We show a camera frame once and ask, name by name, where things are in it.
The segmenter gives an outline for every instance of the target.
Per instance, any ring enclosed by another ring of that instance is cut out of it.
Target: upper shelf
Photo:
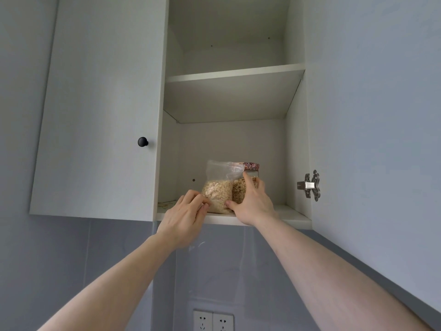
[[[304,71],[292,64],[169,77],[164,110],[180,123],[281,119]]]
[[[158,211],[156,215],[156,220],[161,221],[164,217],[165,212],[170,209],[175,204],[173,202],[161,203],[158,206]],[[312,230],[312,221],[302,215],[301,213],[295,211],[287,205],[275,205],[274,210],[277,211],[279,217],[284,222],[293,226],[294,228]],[[223,225],[245,225],[240,222],[236,215],[225,215],[225,214],[213,214],[207,213],[205,217],[205,224],[223,224]]]

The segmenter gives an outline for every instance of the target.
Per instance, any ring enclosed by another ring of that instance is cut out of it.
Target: electrical outlet
[[[213,331],[213,313],[193,310],[193,331]]]
[[[213,331],[234,331],[234,316],[213,314]]]

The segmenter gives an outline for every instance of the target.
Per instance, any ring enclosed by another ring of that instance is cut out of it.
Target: lower shelf
[[[156,215],[156,220],[161,221],[164,217],[165,212],[173,207],[175,201],[165,202],[158,204],[158,211]],[[279,217],[294,228],[303,230],[312,230],[312,221],[302,215],[301,213],[295,211],[287,205],[275,205],[274,209],[279,214]],[[224,215],[224,214],[213,214],[208,213],[205,217],[205,224],[221,224],[221,225],[245,225],[240,222],[234,214]]]

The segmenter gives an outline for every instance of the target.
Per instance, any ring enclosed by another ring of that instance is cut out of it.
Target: cabinet door
[[[30,213],[153,219],[167,7],[59,1]]]
[[[438,311],[440,18],[439,0],[305,0],[313,227]]]

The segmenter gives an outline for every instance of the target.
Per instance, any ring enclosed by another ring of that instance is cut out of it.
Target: cabinet knob
[[[149,144],[149,141],[145,137],[141,137],[138,139],[138,145],[141,147],[145,147]]]

